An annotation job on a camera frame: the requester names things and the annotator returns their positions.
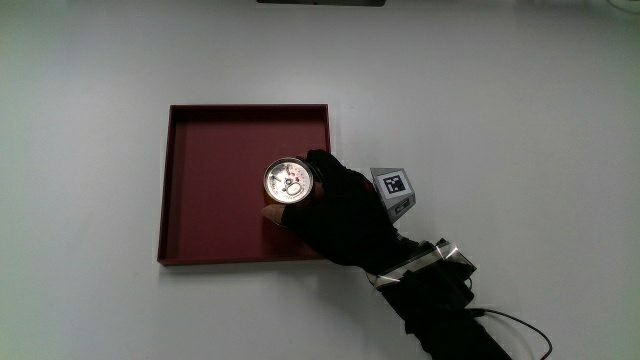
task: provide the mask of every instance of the black glove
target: black glove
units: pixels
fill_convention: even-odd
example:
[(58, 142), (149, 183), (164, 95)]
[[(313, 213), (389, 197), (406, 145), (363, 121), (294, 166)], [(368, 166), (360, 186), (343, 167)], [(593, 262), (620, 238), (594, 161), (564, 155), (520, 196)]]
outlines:
[[(359, 266), (371, 274), (380, 275), (429, 250), (428, 243), (418, 247), (406, 238), (398, 240), (373, 185), (362, 174), (322, 150), (309, 151), (303, 160), (322, 178), (315, 184), (322, 198), (298, 206), (270, 205), (263, 209), (265, 217), (290, 228), (334, 263)], [(438, 264), (407, 272), (400, 283), (380, 292), (405, 320), (407, 333), (415, 334), (434, 360), (509, 360), (464, 311), (473, 297), (464, 285), (467, 273), (457, 265)]]
[(282, 225), (334, 263), (372, 274), (409, 258), (417, 243), (397, 240), (371, 182), (323, 150), (310, 150), (304, 161), (322, 178), (314, 186), (323, 196), (306, 206), (284, 208)]

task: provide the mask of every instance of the white surface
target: white surface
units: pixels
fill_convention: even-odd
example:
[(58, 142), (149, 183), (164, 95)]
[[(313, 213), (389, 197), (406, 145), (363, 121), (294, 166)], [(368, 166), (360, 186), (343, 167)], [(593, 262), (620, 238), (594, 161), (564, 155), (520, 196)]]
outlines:
[[(582, 1), (0, 3), (0, 357), (424, 359), (364, 274), (155, 261), (170, 104), (327, 103), (553, 359), (637, 359), (640, 20)], [(541, 339), (487, 320), (515, 359)]]

